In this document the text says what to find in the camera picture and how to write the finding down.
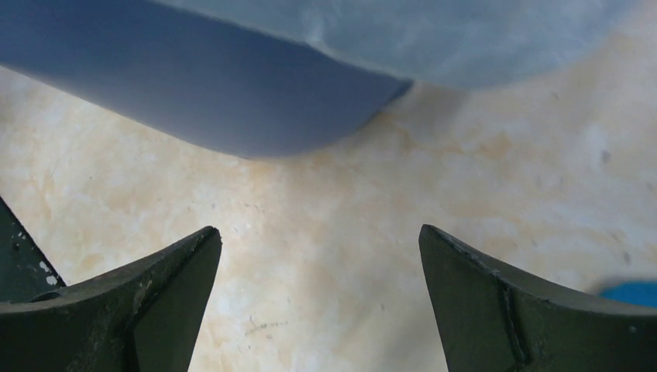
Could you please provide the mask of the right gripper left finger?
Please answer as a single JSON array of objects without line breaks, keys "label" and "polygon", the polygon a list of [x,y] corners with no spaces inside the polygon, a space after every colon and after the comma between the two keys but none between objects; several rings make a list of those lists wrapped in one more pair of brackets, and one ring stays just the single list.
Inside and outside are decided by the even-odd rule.
[{"label": "right gripper left finger", "polygon": [[206,226],[92,279],[1,306],[3,371],[186,371],[222,241]]}]

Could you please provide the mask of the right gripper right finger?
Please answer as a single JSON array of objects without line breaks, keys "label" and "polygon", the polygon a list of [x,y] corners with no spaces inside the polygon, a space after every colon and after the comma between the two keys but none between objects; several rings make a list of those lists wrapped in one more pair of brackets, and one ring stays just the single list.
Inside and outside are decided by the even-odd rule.
[{"label": "right gripper right finger", "polygon": [[654,371],[656,310],[547,281],[434,226],[418,238],[451,371]]}]

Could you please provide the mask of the blue plastic trash bin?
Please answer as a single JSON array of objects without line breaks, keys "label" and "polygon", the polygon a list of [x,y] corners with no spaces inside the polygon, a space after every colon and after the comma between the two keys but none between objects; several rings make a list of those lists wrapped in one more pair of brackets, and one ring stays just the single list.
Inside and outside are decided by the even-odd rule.
[{"label": "blue plastic trash bin", "polygon": [[3,1],[1,64],[239,157],[317,150],[411,83],[150,1]]}]

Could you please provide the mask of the translucent blue trash bag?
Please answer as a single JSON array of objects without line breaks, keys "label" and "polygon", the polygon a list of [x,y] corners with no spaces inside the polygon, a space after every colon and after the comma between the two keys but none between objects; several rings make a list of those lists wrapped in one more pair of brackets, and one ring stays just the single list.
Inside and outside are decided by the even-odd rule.
[{"label": "translucent blue trash bag", "polygon": [[169,1],[367,70],[454,88],[552,71],[600,43],[631,1]]}]

